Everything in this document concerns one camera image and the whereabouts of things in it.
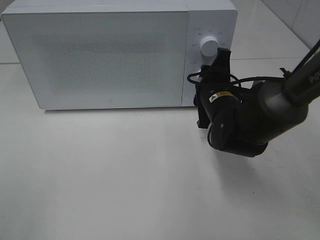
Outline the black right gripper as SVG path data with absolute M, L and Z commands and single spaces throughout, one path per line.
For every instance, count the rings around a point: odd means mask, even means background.
M 194 105 L 197 107 L 200 129 L 207 129 L 214 121 L 216 114 L 227 108 L 240 105 L 241 100 L 228 87 L 231 83 L 231 51 L 218 47 L 217 55 L 211 66 L 202 65 L 203 77 L 195 84 Z

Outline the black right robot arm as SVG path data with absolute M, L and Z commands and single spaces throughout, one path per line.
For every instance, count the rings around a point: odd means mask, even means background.
M 301 124 L 309 104 L 320 95 L 320 46 L 306 54 L 294 70 L 281 77 L 239 79 L 231 74 L 231 51 L 219 48 L 211 65 L 187 76 L 195 86 L 200 129 L 219 151 L 245 157 L 262 154 L 269 142 Z

